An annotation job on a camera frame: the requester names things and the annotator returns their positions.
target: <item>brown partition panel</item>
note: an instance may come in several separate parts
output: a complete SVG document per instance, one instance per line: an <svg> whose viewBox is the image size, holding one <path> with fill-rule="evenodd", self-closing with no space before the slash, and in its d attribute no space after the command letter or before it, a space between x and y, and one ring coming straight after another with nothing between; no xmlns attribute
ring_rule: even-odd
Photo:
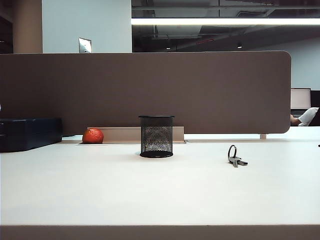
<svg viewBox="0 0 320 240"><path fill-rule="evenodd" d="M61 117L64 134L139 115L187 134L284 133L290 89L284 51L0 55L0 118Z"/></svg>

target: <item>black mesh cup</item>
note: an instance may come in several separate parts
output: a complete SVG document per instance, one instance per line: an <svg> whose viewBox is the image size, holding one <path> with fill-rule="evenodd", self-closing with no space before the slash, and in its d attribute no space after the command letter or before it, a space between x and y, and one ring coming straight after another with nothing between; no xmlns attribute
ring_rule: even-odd
<svg viewBox="0 0 320 240"><path fill-rule="evenodd" d="M141 157L166 158L173 155L174 116L139 116L141 120Z"/></svg>

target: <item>shirt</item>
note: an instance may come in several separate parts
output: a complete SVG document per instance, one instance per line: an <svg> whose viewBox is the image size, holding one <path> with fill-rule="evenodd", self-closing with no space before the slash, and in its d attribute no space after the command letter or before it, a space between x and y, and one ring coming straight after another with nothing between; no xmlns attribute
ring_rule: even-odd
<svg viewBox="0 0 320 240"><path fill-rule="evenodd" d="M300 120L299 127L307 127L314 119L316 113L318 112L319 107L311 107L304 114L302 114L298 119Z"/></svg>

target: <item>fluorescent light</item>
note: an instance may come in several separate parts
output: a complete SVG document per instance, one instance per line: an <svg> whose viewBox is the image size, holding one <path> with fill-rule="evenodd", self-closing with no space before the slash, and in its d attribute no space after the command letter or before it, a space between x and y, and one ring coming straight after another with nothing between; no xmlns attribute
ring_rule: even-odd
<svg viewBox="0 0 320 240"><path fill-rule="evenodd" d="M132 18L132 25L320 25L320 18Z"/></svg>

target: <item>key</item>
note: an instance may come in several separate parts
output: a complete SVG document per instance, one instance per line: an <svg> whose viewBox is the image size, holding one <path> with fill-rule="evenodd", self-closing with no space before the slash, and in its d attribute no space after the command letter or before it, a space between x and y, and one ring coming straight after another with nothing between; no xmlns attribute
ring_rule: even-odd
<svg viewBox="0 0 320 240"><path fill-rule="evenodd" d="M233 166L234 166L235 168L237 168L239 162L241 162L241 158L238 157L238 156L235 156L235 157L229 156L229 157L228 157L228 160L229 160L229 163L233 164Z"/></svg>
<svg viewBox="0 0 320 240"><path fill-rule="evenodd" d="M231 151L232 148L234 148L234 154L233 154L233 156L230 156L230 151ZM228 151L229 163L232 164L235 168L237 168L238 165L241 165L241 166L248 165L247 162L241 161L242 160L241 157L238 157L236 155L237 155L237 148L236 148L235 145L231 145L230 148L229 148L229 151Z"/></svg>

